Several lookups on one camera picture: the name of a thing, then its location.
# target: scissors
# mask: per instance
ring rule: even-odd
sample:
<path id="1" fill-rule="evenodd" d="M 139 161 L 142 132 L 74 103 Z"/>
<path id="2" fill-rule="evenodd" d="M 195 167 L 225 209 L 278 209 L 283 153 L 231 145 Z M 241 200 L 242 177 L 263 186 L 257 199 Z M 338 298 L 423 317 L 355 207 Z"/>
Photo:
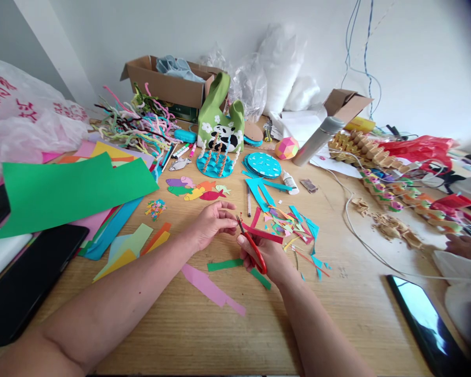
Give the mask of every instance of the scissors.
<path id="1" fill-rule="evenodd" d="M 253 250 L 256 252 L 256 256 L 258 257 L 258 261 L 262 265 L 260 267 L 260 264 L 258 264 L 252 256 L 250 256 L 251 261 L 253 262 L 253 266 L 254 267 L 256 266 L 256 268 L 258 269 L 258 271 L 262 275 L 266 275 L 267 274 L 267 266 L 265 265 L 265 261 L 263 260 L 263 256 L 260 253 L 260 250 L 256 246 L 255 241 L 253 241 L 253 238 L 251 238 L 250 234 L 248 232 L 246 232 L 244 230 L 244 228 L 242 227 L 242 221 L 239 218 L 239 216 L 236 215 L 236 217 L 237 217 L 237 222 L 239 223 L 239 227 L 241 228 L 241 234 L 244 235 L 248 239 L 248 241 L 250 242 L 250 245 L 253 247 Z"/>

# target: paper ball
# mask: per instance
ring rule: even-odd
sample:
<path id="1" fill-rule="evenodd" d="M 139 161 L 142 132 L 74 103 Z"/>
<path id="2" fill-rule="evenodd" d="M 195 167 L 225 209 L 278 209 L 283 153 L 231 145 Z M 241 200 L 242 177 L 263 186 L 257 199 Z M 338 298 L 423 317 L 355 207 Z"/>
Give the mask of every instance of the paper ball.
<path id="1" fill-rule="evenodd" d="M 276 156 L 278 156 L 281 160 L 288 160 L 294 157 L 298 152 L 299 146 L 298 141 L 294 138 L 284 138 L 279 143 L 276 144 Z"/>

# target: glue stick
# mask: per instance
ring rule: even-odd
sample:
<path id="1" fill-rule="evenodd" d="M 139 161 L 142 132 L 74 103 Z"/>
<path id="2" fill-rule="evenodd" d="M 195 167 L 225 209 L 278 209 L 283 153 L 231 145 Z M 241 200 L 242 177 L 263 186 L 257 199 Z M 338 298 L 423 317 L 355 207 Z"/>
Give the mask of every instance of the glue stick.
<path id="1" fill-rule="evenodd" d="M 286 186 L 291 187 L 291 190 L 288 191 L 288 194 L 296 195 L 300 192 L 293 177 L 289 175 L 289 173 L 285 172 L 284 170 L 283 170 L 283 181 Z"/>

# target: panda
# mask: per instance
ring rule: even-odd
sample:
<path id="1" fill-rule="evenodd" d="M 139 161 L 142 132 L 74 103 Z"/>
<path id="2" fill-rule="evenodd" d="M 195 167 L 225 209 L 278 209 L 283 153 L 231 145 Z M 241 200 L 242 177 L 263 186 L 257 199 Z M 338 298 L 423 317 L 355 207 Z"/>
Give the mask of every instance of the panda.
<path id="1" fill-rule="evenodd" d="M 211 139 L 208 143 L 208 148 L 213 149 L 216 152 L 225 152 L 228 148 L 229 152 L 232 152 L 238 145 L 237 136 L 233 133 L 235 130 L 235 127 L 230 128 L 227 126 L 222 126 L 221 124 L 217 124 L 214 126 L 213 132 L 211 133 Z M 216 134 L 219 134 L 218 142 L 215 140 Z"/>

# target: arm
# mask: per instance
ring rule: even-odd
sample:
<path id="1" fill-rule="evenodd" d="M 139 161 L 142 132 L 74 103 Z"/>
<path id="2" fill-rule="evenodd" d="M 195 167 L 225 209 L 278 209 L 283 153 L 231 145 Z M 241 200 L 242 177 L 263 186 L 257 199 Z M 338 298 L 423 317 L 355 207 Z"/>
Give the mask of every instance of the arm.
<path id="1" fill-rule="evenodd" d="M 235 217 L 215 202 L 180 236 L 98 280 L 0 357 L 0 376 L 85 376 L 122 342 L 197 251 L 220 232 L 235 235 Z"/>
<path id="2" fill-rule="evenodd" d="M 253 239 L 267 265 L 267 276 L 283 297 L 305 375 L 375 376 L 302 280 L 282 247 L 260 237 Z M 255 257 L 255 253 L 244 236 L 239 235 L 237 243 L 241 246 L 244 266 L 251 271 L 249 254 Z"/>

